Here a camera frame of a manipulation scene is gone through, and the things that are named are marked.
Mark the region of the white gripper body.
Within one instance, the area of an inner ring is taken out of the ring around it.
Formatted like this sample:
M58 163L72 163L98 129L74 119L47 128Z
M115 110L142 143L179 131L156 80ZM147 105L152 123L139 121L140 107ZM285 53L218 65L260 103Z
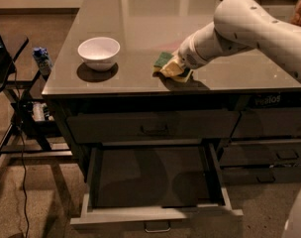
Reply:
M211 37L208 34L194 33L186 38L177 51L180 62L191 69L197 69L208 64L211 58Z

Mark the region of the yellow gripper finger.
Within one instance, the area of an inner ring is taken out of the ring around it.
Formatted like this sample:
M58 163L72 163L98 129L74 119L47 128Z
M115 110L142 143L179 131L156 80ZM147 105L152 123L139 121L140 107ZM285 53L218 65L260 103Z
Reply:
M171 59L159 71L165 77L174 77L182 74L185 68L179 63L179 59Z

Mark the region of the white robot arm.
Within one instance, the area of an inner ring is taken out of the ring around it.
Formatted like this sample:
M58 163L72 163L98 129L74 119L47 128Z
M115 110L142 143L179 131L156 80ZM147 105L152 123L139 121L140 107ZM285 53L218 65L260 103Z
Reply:
M301 22L281 22L253 0L223 0L213 22L187 37L161 73L174 77L247 49L261 51L301 84Z

